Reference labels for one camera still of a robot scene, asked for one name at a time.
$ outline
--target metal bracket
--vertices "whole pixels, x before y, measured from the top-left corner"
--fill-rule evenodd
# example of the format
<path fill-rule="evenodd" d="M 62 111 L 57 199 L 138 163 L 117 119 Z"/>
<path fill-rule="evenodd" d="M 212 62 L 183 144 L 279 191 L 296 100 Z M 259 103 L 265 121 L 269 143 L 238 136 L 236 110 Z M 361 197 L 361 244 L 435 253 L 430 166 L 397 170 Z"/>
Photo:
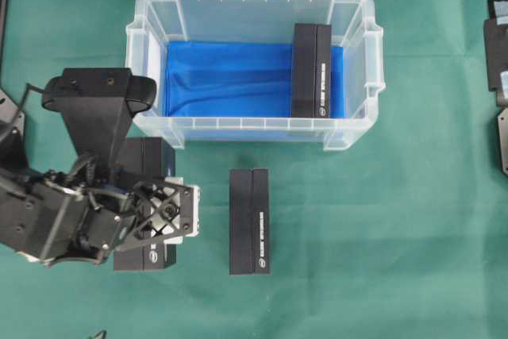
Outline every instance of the metal bracket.
<path fill-rule="evenodd" d="M 0 121 L 9 123 L 16 114 L 17 105 L 6 94 L 5 91 L 0 89 Z M 25 131 L 25 113 L 20 112 L 17 120 L 14 122 L 14 127 L 20 132 L 23 137 Z"/>
<path fill-rule="evenodd" d="M 508 109 L 504 109 L 498 115 L 498 131 L 502 171 L 508 175 Z"/>

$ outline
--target blue cloth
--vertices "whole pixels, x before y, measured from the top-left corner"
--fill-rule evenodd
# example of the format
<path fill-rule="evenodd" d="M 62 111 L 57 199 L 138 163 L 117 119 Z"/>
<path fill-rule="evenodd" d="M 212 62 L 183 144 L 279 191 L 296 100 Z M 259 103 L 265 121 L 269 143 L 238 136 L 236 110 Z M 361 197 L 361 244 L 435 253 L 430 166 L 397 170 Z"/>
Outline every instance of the blue cloth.
<path fill-rule="evenodd" d="M 171 42 L 165 114 L 290 117 L 291 44 Z M 342 48 L 332 51 L 332 117 L 344 117 Z"/>

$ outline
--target white label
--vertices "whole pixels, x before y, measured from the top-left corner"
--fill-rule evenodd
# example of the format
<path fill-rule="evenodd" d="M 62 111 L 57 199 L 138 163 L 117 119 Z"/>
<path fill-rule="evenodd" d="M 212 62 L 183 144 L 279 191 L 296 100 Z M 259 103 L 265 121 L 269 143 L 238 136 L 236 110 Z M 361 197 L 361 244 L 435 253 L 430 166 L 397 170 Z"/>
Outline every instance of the white label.
<path fill-rule="evenodd" d="M 158 260 L 158 257 L 157 256 L 157 252 L 155 250 L 151 250 L 150 253 L 148 254 L 148 258 L 150 259 L 150 261 L 152 262 L 152 264 L 154 264 L 155 262 L 157 262 Z"/>
<path fill-rule="evenodd" d="M 325 106 L 326 99 L 326 63 L 321 63 L 321 107 Z"/>
<path fill-rule="evenodd" d="M 264 257 L 264 212 L 260 212 L 260 257 L 261 259 Z"/>

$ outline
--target cable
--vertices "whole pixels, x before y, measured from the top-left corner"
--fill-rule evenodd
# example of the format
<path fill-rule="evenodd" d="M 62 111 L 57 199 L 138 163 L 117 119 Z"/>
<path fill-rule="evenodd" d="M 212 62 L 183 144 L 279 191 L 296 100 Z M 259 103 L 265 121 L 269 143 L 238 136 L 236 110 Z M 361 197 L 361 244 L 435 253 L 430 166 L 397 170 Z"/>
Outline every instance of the cable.
<path fill-rule="evenodd" d="M 78 156 L 78 159 L 76 159 L 76 161 L 72 165 L 71 170 L 65 176 L 65 179 L 63 181 L 64 186 L 68 186 L 83 168 L 87 168 L 86 177 L 87 183 L 90 186 L 94 181 L 96 161 L 97 155 L 95 155 L 92 152 L 84 152 L 83 154 Z"/>

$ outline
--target black box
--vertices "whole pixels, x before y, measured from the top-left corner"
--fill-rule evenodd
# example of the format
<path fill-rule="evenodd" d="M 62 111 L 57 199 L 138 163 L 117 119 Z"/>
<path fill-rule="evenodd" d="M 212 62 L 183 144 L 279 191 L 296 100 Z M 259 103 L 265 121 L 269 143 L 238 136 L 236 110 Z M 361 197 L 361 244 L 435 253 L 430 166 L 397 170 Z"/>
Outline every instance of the black box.
<path fill-rule="evenodd" d="M 270 274 L 268 170 L 229 172 L 229 274 Z"/>
<path fill-rule="evenodd" d="M 291 116 L 314 117 L 316 25 L 295 24 L 291 67 Z"/>
<path fill-rule="evenodd" d="M 147 177 L 174 176 L 175 150 L 162 138 L 127 138 L 118 153 L 117 164 L 125 171 Z M 144 214 L 149 216 L 150 212 L 146 207 Z M 163 270 L 175 262 L 176 245 L 147 245 L 114 253 L 114 271 Z"/>
<path fill-rule="evenodd" d="M 316 91 L 314 118 L 330 118 L 332 26 L 318 25 L 316 31 Z"/>
<path fill-rule="evenodd" d="M 295 24 L 291 117 L 329 118 L 332 26 Z"/>

